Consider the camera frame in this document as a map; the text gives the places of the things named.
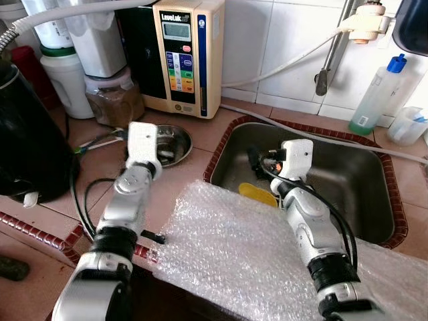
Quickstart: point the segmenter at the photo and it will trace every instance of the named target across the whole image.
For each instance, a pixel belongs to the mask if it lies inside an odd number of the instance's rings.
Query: brown tile trim
[[[38,228],[31,226],[25,222],[22,222],[6,213],[0,212],[0,222],[16,229],[23,234],[26,234],[48,246],[51,246],[60,252],[62,252],[71,262],[77,264],[79,262],[80,254],[78,254],[73,246],[77,240],[82,236],[83,230],[79,225],[72,231],[72,233],[64,241],[59,237],[52,234],[48,234],[39,230]]]
[[[359,144],[381,148],[381,146],[369,140],[368,138],[361,137],[355,134],[350,134],[347,132],[338,132],[336,130],[330,130],[330,129],[320,128],[320,127],[315,127],[310,125],[297,124],[295,122],[288,122],[284,120],[275,119],[275,121],[297,130],[303,130],[304,132],[310,132],[312,134],[321,134],[321,135],[329,136],[333,138],[350,140],[353,142],[357,142]],[[214,155],[211,157],[211,160],[209,161],[209,164],[205,169],[205,172],[203,173],[203,180],[205,182],[208,182],[208,183],[211,182],[211,177],[213,176],[214,168],[217,164],[217,161],[221,153],[223,152],[226,142],[229,140],[229,137],[233,129],[235,129],[235,127],[239,126],[240,124],[243,124],[246,122],[263,123],[261,120],[254,118],[252,116],[242,116],[230,123],[219,145],[215,149]],[[377,155],[381,159],[383,172],[385,174],[385,179],[387,181],[389,200],[391,202],[391,207],[393,209],[393,217],[394,217],[394,224],[395,224],[394,233],[391,236],[391,238],[388,241],[379,245],[389,249],[393,249],[394,247],[398,246],[400,243],[404,241],[404,238],[406,238],[409,228],[407,226],[406,216],[404,214],[403,205],[401,203],[399,187],[397,184],[397,180],[395,178],[395,172],[394,172],[394,167],[393,167],[393,162],[391,160],[391,157],[389,155],[380,154],[380,153],[377,153]]]

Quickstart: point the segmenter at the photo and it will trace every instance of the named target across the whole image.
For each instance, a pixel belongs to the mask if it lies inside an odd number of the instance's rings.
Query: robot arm
[[[278,176],[293,181],[306,178],[312,164],[312,149],[312,141],[306,139],[283,142],[286,160]],[[345,254],[326,204],[298,187],[290,190],[279,179],[271,182],[271,190],[281,196],[302,261],[314,281],[321,315],[327,320],[389,320]]]
[[[52,320],[130,320],[132,254],[144,227],[150,185],[162,173],[156,157],[157,127],[129,127],[125,172],[96,228],[94,243],[80,261],[53,310]]]

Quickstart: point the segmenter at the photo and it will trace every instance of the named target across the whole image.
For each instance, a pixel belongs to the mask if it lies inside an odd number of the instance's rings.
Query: black kettle
[[[69,189],[73,159],[27,80],[0,60],[0,195],[17,201],[32,195],[32,205],[51,201]]]

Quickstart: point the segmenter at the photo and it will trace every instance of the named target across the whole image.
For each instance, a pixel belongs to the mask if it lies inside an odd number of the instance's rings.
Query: white hose
[[[22,34],[36,25],[40,25],[52,20],[72,17],[74,15],[85,15],[95,12],[129,9],[143,5],[149,5],[153,2],[154,0],[121,0],[88,3],[85,5],[76,5],[66,8],[55,8],[19,19],[13,23],[13,26],[18,34]]]
[[[380,152],[382,154],[388,154],[391,156],[401,157],[404,159],[408,159],[410,161],[415,161],[415,162],[418,162],[421,164],[428,165],[428,160],[421,158],[421,157],[416,157],[416,156],[412,156],[409,154],[404,154],[402,152],[396,152],[393,150],[387,150],[387,149],[383,149],[383,148],[377,148],[377,147],[371,147],[371,146],[356,144],[353,142],[343,142],[341,140],[334,140],[334,139],[329,139],[329,138],[325,138],[325,137],[321,137],[321,136],[316,136],[316,135],[309,134],[307,132],[302,132],[301,130],[293,129],[293,128],[288,127],[286,125],[280,124],[279,122],[276,122],[275,120],[272,120],[272,119],[267,118],[267,117],[260,116],[259,114],[256,114],[255,112],[249,112],[247,110],[236,108],[236,107],[229,106],[226,104],[221,104],[220,107],[228,109],[228,110],[232,110],[234,112],[240,112],[242,114],[253,116],[255,118],[263,120],[264,122],[267,122],[268,124],[277,126],[279,128],[282,128],[284,130],[287,130],[289,132],[292,132],[294,134],[297,134],[297,135],[300,135],[300,136],[303,136],[303,137],[306,137],[309,139],[318,140],[320,142],[328,142],[330,144],[336,144],[336,145],[340,145],[340,146],[347,146],[347,147],[352,147],[352,148],[357,148],[357,149],[370,150],[372,152]]]
[[[290,59],[286,63],[284,63],[281,66],[275,68],[274,70],[268,72],[267,74],[260,75],[258,77],[253,78],[253,79],[250,79],[250,80],[244,80],[244,81],[240,81],[240,82],[231,82],[231,83],[228,83],[228,84],[222,84],[221,87],[239,87],[239,86],[242,86],[242,85],[251,84],[253,82],[258,82],[260,80],[272,77],[273,75],[277,74],[278,72],[281,72],[282,70],[290,67],[291,65],[295,64],[299,60],[305,58],[307,55],[309,55],[312,52],[314,52],[315,50],[317,50],[319,47],[321,47],[322,45],[324,45],[327,41],[329,41],[330,39],[332,39],[333,37],[335,37],[340,32],[342,32],[342,30],[339,29],[339,28],[336,28],[332,33],[330,33],[327,37],[325,37],[321,42],[317,43],[314,47],[311,47],[310,49],[307,49],[306,51],[302,52],[300,55],[297,55],[296,57]]]

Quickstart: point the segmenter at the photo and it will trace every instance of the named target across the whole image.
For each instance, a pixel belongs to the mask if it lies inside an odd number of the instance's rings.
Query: stainless steel sink
[[[266,124],[249,122],[236,127],[211,183],[234,192],[244,182],[269,190],[269,182],[258,181],[252,171],[247,149],[277,149],[282,141],[297,138],[302,137]],[[308,183],[340,211],[357,237],[382,243],[393,234],[393,211],[382,163],[375,153],[314,141]]]

